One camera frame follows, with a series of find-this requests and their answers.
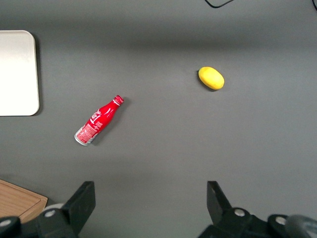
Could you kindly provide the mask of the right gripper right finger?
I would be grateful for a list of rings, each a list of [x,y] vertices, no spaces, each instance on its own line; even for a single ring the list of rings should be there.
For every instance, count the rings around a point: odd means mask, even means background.
[[[266,238],[267,224],[247,210],[232,207],[216,181],[207,183],[207,208],[212,225],[201,238]]]

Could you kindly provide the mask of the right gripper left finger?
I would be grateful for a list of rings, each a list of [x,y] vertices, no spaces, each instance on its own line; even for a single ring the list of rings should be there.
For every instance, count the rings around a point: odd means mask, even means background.
[[[40,238],[77,238],[96,205],[95,184],[84,182],[61,207],[46,209],[37,218]]]

